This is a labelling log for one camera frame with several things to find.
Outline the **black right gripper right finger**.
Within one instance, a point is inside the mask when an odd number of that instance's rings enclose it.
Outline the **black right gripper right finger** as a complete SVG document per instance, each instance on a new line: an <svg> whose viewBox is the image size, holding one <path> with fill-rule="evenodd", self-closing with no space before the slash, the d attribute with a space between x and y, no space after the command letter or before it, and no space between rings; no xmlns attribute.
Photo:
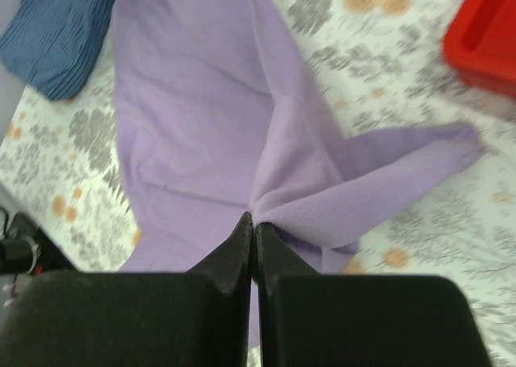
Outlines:
<svg viewBox="0 0 516 367"><path fill-rule="evenodd" d="M444 277L322 275L256 229L265 366L488 366L468 302Z"/></svg>

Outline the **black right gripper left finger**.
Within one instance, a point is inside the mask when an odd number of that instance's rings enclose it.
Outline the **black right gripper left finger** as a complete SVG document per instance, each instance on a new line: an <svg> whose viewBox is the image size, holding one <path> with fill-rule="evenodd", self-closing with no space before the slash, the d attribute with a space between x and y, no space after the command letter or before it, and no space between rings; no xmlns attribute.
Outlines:
<svg viewBox="0 0 516 367"><path fill-rule="evenodd" d="M243 366L252 219L185 273L38 275L1 330L4 366Z"/></svg>

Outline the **purple polo shirt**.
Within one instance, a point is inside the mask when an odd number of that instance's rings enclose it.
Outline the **purple polo shirt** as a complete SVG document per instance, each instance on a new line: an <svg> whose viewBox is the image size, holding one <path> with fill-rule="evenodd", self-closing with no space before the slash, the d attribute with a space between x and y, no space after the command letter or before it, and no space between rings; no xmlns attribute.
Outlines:
<svg viewBox="0 0 516 367"><path fill-rule="evenodd" d="M466 123L347 138L272 0L116 0L116 142L143 233L127 273L185 273L252 219L248 346L261 343L256 229L317 273L484 147Z"/></svg>

